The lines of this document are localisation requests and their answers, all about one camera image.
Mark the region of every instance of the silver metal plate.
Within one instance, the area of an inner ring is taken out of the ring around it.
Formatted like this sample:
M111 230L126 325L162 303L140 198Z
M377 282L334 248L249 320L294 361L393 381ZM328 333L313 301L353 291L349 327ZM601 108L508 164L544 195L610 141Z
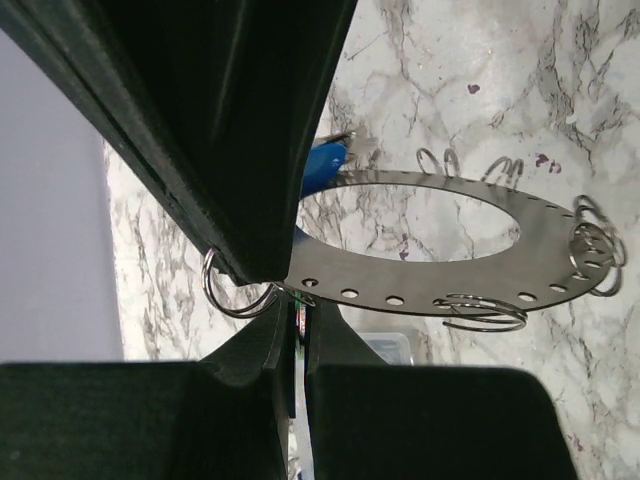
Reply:
M584 295L602 282L610 268L604 242L597 241L598 248L585 244L574 248L575 261L588 277L580 278L569 252L573 213L527 193L461 177L376 170L341 173L329 188L350 185L417 186L476 198L511 215L520 226L520 237L507 250L488 257L416 263L347 252L298 228L284 281L289 287L354 307L447 317L456 314L434 301L450 293L538 310ZM487 314L479 309L465 313Z

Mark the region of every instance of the marble tabletop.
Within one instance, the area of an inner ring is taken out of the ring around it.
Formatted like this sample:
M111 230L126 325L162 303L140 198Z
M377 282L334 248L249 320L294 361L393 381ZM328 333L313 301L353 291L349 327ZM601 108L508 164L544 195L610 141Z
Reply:
M639 478L639 0L361 0L319 133L355 127L378 147L359 168L418 171L418 148L439 158L451 148L462 175L479 178L508 156L524 161L519 190L568 208L582 193L602 205L630 254L613 298L532 313L524 330L500 335L343 312L364 329L410 326L419 364L535 374L581 478ZM199 359L246 322L208 305L199 253L108 145L105 162L126 356ZM325 192L302 203L299 224L334 246L398 261L477 258L518 235L491 206L410 187ZM220 294L240 304L260 288L226 284Z

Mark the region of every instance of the gray wall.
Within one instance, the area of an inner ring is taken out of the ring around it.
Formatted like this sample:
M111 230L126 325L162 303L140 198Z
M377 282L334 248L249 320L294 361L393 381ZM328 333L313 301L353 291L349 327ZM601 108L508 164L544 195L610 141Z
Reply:
M122 358L100 137L0 31L0 361Z

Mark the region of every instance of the white marble countertop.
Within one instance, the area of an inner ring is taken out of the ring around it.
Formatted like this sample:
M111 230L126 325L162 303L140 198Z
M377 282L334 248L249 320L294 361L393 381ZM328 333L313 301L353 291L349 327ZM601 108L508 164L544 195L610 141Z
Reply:
M344 312L357 325L411 324L424 352L416 363L532 372L555 402L581 478L638 478L638 0L361 0L319 131L358 126L381 151L362 168L418 171L416 149L453 148L462 174L479 178L506 155L524 160L519 190L568 208L582 193L602 204L630 253L616 297L533 313L505 335ZM207 304L201 256L108 146L105 158L126 356L201 358L245 323ZM398 261L488 255L517 235L490 206L408 187L324 193L305 201L301 218L330 244ZM231 300L246 297L235 292Z

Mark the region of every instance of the flat metal disc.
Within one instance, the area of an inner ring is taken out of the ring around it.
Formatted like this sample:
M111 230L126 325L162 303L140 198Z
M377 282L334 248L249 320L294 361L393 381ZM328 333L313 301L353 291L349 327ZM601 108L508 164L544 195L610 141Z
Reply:
M488 257L416 263L351 253L298 228L287 286L354 307L446 317L458 314L434 301L447 294L478 295L531 311L587 293L609 271L611 256L604 242L592 240L589 248L578 238L581 244L574 240L572 251L585 274L581 277L569 252L573 213L527 193L460 177L376 170L341 173L329 188L350 185L407 185L466 195L511 215L520 226L520 237L507 250ZM465 313L487 315L480 309Z

